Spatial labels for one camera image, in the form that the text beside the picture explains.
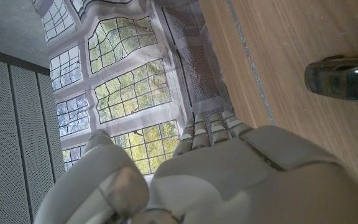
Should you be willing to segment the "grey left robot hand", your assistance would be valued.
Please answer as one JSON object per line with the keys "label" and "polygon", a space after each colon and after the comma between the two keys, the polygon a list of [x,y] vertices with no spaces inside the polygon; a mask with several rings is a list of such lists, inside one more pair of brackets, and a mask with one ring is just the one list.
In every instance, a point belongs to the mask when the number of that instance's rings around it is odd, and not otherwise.
{"label": "grey left robot hand", "polygon": [[36,223],[358,223],[358,180],[334,155],[231,112],[188,120],[146,181],[103,129],[48,191]]}

